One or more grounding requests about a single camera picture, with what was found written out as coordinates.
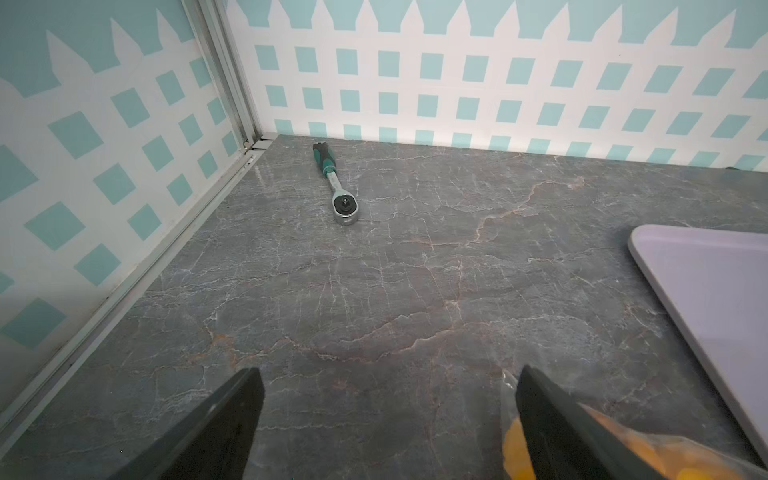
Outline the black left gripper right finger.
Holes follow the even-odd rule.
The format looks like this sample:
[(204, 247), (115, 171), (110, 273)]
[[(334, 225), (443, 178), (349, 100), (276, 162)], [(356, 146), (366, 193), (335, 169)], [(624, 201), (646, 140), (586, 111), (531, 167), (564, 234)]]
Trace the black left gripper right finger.
[(515, 393), (538, 479), (661, 479), (541, 370), (522, 368)]

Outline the ziploc bag of orange cookies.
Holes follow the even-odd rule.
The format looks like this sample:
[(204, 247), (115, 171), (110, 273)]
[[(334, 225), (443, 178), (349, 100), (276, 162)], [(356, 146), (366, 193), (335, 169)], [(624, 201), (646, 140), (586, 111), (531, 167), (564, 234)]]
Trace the ziploc bag of orange cookies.
[(500, 385), (507, 479), (765, 479), (767, 471), (681, 436), (625, 427), (542, 371), (504, 370)]

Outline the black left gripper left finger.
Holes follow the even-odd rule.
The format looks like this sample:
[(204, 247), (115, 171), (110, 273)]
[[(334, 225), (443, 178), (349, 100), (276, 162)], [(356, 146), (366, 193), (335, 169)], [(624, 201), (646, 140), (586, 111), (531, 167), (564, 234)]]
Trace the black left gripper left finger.
[(113, 479), (241, 479), (265, 399), (260, 371), (237, 372)]

